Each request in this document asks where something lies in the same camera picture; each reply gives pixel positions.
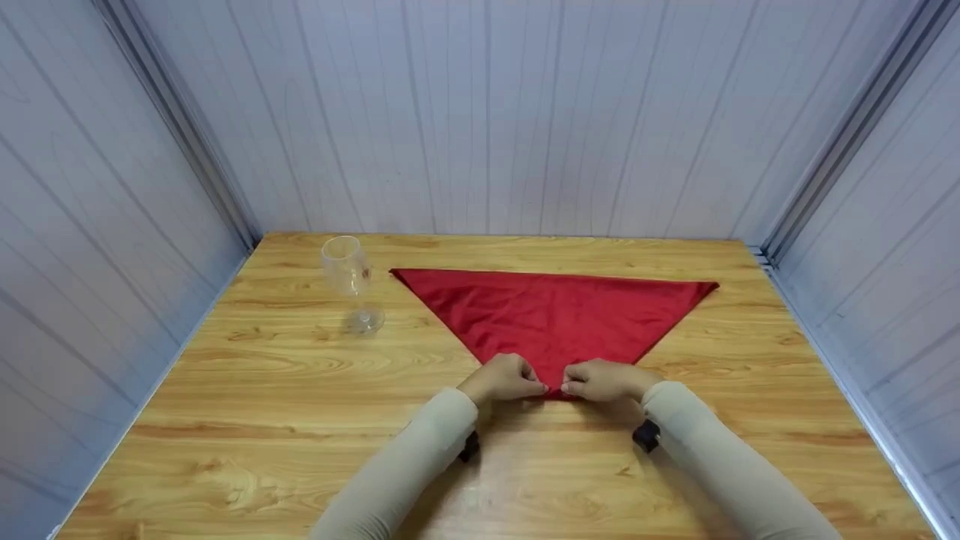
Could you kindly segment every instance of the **wrist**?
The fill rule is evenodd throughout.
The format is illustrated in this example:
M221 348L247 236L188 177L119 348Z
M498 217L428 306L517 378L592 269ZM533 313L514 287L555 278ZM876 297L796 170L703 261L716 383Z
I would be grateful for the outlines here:
M490 400L490 392L478 383L473 377L467 377L457 386L457 390L463 392L474 405L478 407Z
M656 373L636 370L635 376L631 377L628 382L631 399L640 403L643 401L643 396L661 380L663 380L663 377Z

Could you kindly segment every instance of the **glass base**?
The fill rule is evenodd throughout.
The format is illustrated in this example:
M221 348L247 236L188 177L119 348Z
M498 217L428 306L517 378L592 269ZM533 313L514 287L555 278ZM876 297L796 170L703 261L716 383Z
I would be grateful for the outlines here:
M347 317L347 331L350 333L374 333L383 326L383 319L382 309L357 310Z

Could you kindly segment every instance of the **wine glass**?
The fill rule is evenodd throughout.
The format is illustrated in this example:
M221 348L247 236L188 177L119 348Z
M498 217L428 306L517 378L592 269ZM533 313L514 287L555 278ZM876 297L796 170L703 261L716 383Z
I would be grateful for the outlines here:
M333 290L353 298L347 328L353 333L371 333L383 326L383 311L369 307L363 295L370 288L370 266L355 236L335 236L320 250L326 280Z

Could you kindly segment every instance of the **hand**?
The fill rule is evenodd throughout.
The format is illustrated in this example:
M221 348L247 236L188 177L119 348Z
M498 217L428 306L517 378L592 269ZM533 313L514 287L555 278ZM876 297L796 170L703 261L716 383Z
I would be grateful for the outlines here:
M496 355L473 372L457 389L467 394L477 406L489 400L516 400L541 396L546 384L537 379L530 364L520 355Z
M591 402L611 402L620 398L640 401L654 384L663 380L656 373L595 358L566 366L560 389L570 396Z

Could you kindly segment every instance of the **glass stem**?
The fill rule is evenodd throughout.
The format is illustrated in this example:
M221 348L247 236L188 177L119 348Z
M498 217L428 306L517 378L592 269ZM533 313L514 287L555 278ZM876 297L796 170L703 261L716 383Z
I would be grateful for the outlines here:
M363 297L359 294L353 296L353 305L356 308L357 317L364 323L370 321L370 314L367 312L367 305Z

